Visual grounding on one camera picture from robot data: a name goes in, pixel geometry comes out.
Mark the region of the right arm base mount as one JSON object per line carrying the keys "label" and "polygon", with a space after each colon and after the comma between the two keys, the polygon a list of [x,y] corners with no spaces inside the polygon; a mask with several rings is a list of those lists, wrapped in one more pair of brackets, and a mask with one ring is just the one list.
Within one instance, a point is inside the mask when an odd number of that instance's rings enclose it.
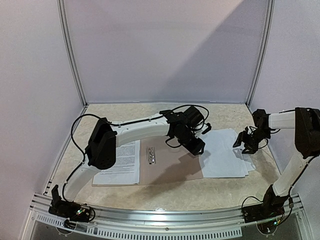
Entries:
{"label": "right arm base mount", "polygon": [[242,206],[241,213],[245,223],[252,223],[281,216],[285,213],[285,208],[283,202],[271,205],[262,202]]}

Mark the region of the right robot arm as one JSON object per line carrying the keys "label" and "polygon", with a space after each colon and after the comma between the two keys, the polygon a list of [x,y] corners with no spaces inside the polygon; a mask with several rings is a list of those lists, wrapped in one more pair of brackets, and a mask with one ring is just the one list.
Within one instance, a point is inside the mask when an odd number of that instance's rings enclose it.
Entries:
{"label": "right robot arm", "polygon": [[270,140],[276,133],[289,132],[286,140],[289,153],[287,164],[280,177],[266,190],[256,212],[262,218],[283,210],[291,191],[308,165],[320,156],[320,111],[312,107],[295,107],[276,113],[256,109],[252,113],[254,126],[241,131],[234,148],[243,146],[243,154],[253,155],[260,149],[263,140]]}

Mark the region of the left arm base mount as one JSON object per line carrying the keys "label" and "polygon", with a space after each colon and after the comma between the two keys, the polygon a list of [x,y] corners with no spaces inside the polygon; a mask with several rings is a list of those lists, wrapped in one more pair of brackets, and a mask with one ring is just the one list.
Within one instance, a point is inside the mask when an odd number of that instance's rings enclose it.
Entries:
{"label": "left arm base mount", "polygon": [[48,213],[71,222],[90,223],[96,217],[95,210],[86,205],[74,201],[63,200],[59,195],[59,186],[56,184],[51,190],[52,200]]}

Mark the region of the brown paper folder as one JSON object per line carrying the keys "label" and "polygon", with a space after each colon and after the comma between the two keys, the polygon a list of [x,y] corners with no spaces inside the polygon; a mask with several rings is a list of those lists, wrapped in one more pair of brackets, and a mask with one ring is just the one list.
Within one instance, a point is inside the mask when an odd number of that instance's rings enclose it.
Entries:
{"label": "brown paper folder", "polygon": [[[167,146],[166,136],[140,140],[139,183],[136,185],[158,185],[202,179],[199,158],[185,148]],[[155,148],[156,164],[149,164],[147,147]],[[129,186],[103,185],[100,187]]]}

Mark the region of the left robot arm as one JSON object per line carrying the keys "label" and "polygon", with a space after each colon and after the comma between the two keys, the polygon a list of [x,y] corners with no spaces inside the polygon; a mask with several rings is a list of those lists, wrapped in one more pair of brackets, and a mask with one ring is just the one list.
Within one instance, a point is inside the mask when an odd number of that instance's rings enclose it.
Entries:
{"label": "left robot arm", "polygon": [[62,186],[55,185],[51,190],[55,209],[63,216],[74,213],[75,200],[80,190],[98,173],[110,169],[116,163],[116,149],[127,143],[151,137],[166,136],[170,141],[176,139],[178,147],[184,147],[193,156],[203,154],[205,142],[200,135],[212,129],[207,116],[200,112],[200,105],[184,105],[185,110],[177,108],[162,110],[154,115],[127,121],[110,122],[99,117],[83,149],[83,159],[71,172]]}

